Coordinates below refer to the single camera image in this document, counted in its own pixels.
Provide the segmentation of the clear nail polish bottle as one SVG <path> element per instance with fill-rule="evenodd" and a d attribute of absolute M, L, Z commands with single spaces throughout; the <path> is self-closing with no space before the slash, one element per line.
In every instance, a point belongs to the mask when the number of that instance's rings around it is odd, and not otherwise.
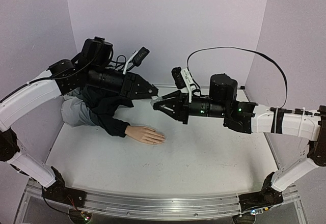
<path fill-rule="evenodd" d="M 154 108 L 155 104 L 158 103 L 158 102 L 161 102 L 161 101 L 163 101 L 163 98 L 162 97 L 153 96 L 151 98 L 150 104 L 151 104 L 152 108 Z"/>

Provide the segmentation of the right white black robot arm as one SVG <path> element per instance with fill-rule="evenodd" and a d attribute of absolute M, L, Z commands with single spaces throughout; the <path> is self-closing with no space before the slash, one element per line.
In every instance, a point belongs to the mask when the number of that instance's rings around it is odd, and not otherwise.
<path fill-rule="evenodd" d="M 175 75 L 178 90 L 152 100 L 161 111 L 183 124 L 190 116 L 222 118 L 223 126 L 240 133 L 275 133 L 305 138 L 309 151 L 271 175 L 268 187 L 282 192 L 308 172 L 325 166 L 325 106 L 318 110 L 268 107 L 236 100 L 237 81 L 226 74 L 210 78 L 209 94 L 194 96 L 192 77 Z"/>

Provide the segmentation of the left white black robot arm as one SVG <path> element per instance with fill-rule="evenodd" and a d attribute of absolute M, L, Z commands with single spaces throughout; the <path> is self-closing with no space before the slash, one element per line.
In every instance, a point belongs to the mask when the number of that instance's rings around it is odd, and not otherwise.
<path fill-rule="evenodd" d="M 110 68 L 113 55 L 113 45 L 103 38 L 87 39 L 81 52 L 73 59 L 56 62 L 34 80 L 1 99 L 1 161 L 15 166 L 49 188 L 49 194 L 58 202 L 64 202 L 69 197 L 61 174 L 54 167 L 31 157 L 11 126 L 45 102 L 85 85 L 111 91 L 130 100 L 150 99 L 158 94 L 158 88 L 140 75 L 127 68 L 122 71 Z"/>

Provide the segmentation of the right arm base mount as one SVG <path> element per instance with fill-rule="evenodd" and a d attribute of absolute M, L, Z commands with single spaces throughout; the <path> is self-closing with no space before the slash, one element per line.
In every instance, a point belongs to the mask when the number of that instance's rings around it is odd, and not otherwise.
<path fill-rule="evenodd" d="M 276 191 L 271 186 L 271 180 L 274 172 L 270 173 L 264 180 L 260 191 L 244 193 L 239 195 L 239 203 L 242 212 L 259 209 L 265 207 L 272 207 L 283 203 L 282 193 Z"/>

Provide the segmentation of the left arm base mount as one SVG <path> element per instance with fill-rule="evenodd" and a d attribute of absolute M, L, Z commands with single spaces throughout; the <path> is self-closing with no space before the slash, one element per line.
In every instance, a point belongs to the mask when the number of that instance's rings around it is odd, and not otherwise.
<path fill-rule="evenodd" d="M 61 173 L 53 166 L 50 167 L 55 176 L 55 182 L 42 190 L 42 196 L 51 201 L 83 207 L 87 193 L 83 190 L 67 187 Z"/>

